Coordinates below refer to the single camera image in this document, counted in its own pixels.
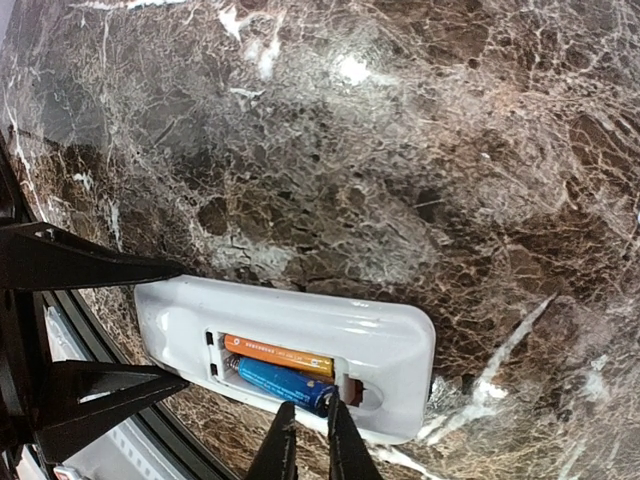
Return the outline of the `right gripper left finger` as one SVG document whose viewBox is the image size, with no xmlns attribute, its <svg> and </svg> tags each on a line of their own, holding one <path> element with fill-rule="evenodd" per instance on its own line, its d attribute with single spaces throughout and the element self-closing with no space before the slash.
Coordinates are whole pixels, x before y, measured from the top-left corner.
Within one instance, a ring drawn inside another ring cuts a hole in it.
<svg viewBox="0 0 640 480">
<path fill-rule="evenodd" d="M 295 405 L 281 404 L 245 480 L 295 480 L 296 466 Z"/>
</svg>

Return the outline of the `orange battery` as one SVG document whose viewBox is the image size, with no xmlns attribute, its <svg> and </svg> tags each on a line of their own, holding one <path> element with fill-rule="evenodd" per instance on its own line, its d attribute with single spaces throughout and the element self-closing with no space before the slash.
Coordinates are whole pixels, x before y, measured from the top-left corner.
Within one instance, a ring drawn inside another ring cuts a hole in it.
<svg viewBox="0 0 640 480">
<path fill-rule="evenodd" d="M 317 376 L 334 376 L 334 361 L 315 353 L 291 350 L 231 334 L 224 336 L 224 346 L 229 352 L 244 357 Z"/>
</svg>

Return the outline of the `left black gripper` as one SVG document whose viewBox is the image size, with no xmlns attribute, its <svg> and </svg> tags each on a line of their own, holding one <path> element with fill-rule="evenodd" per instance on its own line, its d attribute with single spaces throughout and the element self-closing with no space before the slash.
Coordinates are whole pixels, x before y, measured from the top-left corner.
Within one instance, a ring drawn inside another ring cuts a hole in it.
<svg viewBox="0 0 640 480">
<path fill-rule="evenodd" d="M 173 261 L 110 250 L 44 222 L 1 227 L 1 468 L 51 470 L 189 382 L 156 366 L 52 361 L 41 290 L 175 278 Z"/>
</svg>

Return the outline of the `white remote control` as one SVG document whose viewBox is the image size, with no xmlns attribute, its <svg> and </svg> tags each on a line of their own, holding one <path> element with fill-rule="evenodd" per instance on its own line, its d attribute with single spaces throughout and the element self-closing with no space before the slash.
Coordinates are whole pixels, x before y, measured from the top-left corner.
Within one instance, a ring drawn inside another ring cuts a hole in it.
<svg viewBox="0 0 640 480">
<path fill-rule="evenodd" d="M 414 439 L 430 393 L 436 334 L 418 308 L 183 275 L 138 285 L 145 350 L 159 366 L 243 404 L 275 412 L 280 398 L 231 368 L 230 347 L 306 354 L 326 372 L 368 441 Z"/>
</svg>

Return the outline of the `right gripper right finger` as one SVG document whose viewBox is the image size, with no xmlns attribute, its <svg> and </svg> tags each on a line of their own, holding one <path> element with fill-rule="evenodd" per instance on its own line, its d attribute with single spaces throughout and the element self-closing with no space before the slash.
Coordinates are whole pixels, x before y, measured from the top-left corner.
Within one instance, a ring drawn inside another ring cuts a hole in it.
<svg viewBox="0 0 640 480">
<path fill-rule="evenodd" d="M 329 401 L 328 438 L 330 479 L 383 479 L 338 391 Z"/>
</svg>

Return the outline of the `blue battery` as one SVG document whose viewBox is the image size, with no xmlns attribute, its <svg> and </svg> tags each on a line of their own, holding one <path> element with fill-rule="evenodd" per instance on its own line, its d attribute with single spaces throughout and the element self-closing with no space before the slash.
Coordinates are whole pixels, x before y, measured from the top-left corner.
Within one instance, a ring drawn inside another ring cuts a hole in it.
<svg viewBox="0 0 640 480">
<path fill-rule="evenodd" d="M 320 418 L 328 416 L 330 400 L 336 392 L 332 383 L 248 357 L 235 359 L 233 369 L 243 380 L 283 401 Z"/>
</svg>

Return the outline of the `black front rail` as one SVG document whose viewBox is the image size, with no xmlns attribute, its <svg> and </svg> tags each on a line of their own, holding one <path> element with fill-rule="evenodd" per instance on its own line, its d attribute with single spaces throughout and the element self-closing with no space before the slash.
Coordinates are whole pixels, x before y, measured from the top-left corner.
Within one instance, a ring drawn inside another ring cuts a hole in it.
<svg viewBox="0 0 640 480">
<path fill-rule="evenodd" d="M 28 209 L 8 159 L 1 162 L 1 475 L 16 474 L 20 449 L 34 446 L 44 474 L 124 421 L 131 421 L 185 479 L 232 472 L 164 406 L 186 382 L 155 366 L 126 365 L 104 344 L 84 310 L 81 287 L 166 279 L 167 261 L 115 253 L 47 223 Z M 98 347 L 94 361 L 56 361 L 45 309 L 69 315 L 72 335 Z"/>
</svg>

